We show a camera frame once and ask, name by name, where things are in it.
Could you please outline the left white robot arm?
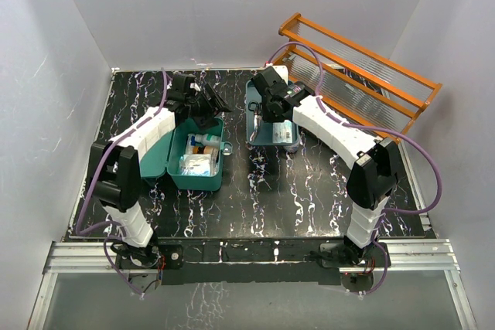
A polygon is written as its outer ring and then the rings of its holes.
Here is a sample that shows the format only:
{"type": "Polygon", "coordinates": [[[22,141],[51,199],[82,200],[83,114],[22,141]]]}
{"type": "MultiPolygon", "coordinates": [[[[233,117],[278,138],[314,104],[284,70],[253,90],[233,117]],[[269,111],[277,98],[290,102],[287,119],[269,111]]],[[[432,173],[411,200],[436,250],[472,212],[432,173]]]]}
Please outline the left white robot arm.
{"type": "Polygon", "coordinates": [[[86,195],[75,227],[77,235],[86,236],[97,228],[116,226],[123,242],[134,247],[132,256],[143,267],[158,262],[160,249],[151,243],[153,229],[138,202],[142,159],[182,123],[192,120],[199,129],[209,129],[217,125],[217,115],[231,112],[210,84],[200,86],[193,75],[175,73],[169,78],[164,73],[163,83],[159,104],[149,107],[121,134],[91,145],[86,195]],[[92,198],[100,202],[111,220],[83,228],[92,198]]]}

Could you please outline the blue white mask packet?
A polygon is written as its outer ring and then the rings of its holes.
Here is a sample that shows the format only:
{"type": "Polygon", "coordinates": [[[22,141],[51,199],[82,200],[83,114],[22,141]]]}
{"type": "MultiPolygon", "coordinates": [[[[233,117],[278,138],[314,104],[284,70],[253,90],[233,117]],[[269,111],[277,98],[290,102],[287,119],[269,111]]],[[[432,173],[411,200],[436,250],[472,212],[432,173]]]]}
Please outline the blue white mask packet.
{"type": "Polygon", "coordinates": [[[285,120],[272,125],[272,141],[274,144],[291,144],[293,142],[292,122],[285,120]]]}

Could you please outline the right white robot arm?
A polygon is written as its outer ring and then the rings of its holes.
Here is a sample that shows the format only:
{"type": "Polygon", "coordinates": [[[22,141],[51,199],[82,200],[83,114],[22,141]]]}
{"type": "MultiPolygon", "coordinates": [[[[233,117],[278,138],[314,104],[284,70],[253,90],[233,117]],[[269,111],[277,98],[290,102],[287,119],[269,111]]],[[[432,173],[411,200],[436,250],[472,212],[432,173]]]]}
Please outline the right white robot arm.
{"type": "Polygon", "coordinates": [[[284,66],[268,66],[251,82],[261,97],[262,120],[291,121],[314,134],[336,152],[350,169],[346,192],[353,202],[344,253],[360,266],[372,257],[377,224],[398,182],[400,153],[390,138],[378,141],[325,107],[322,98],[303,82],[289,83],[284,66]]]}

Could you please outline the blue white bandage packet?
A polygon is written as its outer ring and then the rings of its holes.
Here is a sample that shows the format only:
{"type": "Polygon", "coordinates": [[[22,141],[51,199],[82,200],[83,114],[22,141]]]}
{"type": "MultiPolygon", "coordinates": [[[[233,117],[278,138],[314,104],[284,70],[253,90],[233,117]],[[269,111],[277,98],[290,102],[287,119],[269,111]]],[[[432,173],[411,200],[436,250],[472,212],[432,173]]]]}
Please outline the blue white bandage packet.
{"type": "Polygon", "coordinates": [[[179,173],[188,176],[211,176],[211,155],[184,154],[179,160],[179,173]]]}

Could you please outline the green medicine kit box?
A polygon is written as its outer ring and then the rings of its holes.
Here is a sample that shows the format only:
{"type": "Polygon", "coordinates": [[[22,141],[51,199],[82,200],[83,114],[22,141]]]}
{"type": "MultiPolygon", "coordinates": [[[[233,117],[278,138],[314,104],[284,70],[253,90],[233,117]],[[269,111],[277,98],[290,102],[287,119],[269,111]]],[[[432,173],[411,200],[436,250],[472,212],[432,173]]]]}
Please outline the green medicine kit box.
{"type": "Polygon", "coordinates": [[[224,121],[216,117],[214,126],[200,129],[189,119],[166,134],[140,161],[146,181],[169,175],[177,189],[216,192],[222,184],[224,157],[232,153],[224,140],[224,121]]]}

